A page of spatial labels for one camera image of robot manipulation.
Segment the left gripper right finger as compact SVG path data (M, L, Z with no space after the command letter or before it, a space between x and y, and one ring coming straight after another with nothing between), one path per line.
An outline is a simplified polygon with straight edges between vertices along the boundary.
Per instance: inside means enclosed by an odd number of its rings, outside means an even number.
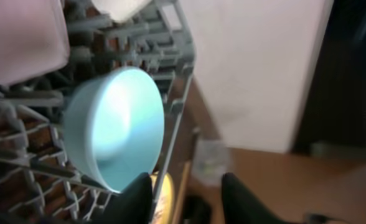
M222 176L222 205L226 224L291 224L278 218L231 172Z

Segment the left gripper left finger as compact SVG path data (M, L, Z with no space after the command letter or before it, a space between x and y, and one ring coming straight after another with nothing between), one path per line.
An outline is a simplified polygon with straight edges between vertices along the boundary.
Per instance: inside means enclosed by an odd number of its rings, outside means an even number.
M109 201L104 212L91 223L94 224L145 224L153 201L152 179L146 172L140 174L122 192Z

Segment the light blue saucer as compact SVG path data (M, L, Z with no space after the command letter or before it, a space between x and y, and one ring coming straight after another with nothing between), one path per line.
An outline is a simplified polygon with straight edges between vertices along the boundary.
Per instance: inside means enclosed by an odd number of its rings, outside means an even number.
M155 168L164 123L161 94L150 75L119 68L74 90L63 115L65 152L82 174L120 193Z

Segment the white cup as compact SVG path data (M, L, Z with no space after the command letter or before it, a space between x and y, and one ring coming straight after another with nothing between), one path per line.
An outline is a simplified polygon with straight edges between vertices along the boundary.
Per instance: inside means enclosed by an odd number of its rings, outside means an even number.
M101 13L108 14L115 22L125 22L151 0L91 0L93 6Z

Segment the pink bowl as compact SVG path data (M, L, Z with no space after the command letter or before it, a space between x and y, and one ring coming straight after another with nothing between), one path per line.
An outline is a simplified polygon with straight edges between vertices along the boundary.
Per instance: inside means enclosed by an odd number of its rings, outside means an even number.
M0 85L58 70L69 55L60 0L0 0Z

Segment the clear plastic waste bin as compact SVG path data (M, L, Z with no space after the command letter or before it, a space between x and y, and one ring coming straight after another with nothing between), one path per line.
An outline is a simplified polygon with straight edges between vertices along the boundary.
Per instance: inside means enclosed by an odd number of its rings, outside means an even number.
M204 186L219 187L231 161L230 150L221 140L199 139L195 145L191 174Z

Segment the grey plastic dishwasher rack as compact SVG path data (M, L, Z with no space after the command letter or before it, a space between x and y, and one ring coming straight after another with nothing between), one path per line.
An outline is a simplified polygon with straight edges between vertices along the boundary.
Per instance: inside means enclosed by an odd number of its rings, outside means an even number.
M80 223L108 205L111 192L70 163L64 149L63 107L76 85L113 67L149 72L161 93L166 135L154 168L174 183L170 223L182 211L187 164L176 148L192 81L194 48L178 1L154 1L123 25L88 1L63 2L72 58L54 72L0 88L0 212L27 222L50 215Z

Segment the yellow plate with leftovers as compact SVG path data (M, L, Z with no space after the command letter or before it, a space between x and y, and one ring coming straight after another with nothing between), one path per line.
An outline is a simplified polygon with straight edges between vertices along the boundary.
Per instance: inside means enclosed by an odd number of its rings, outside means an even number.
M174 207L174 183L169 173L164 177L152 224L169 224Z

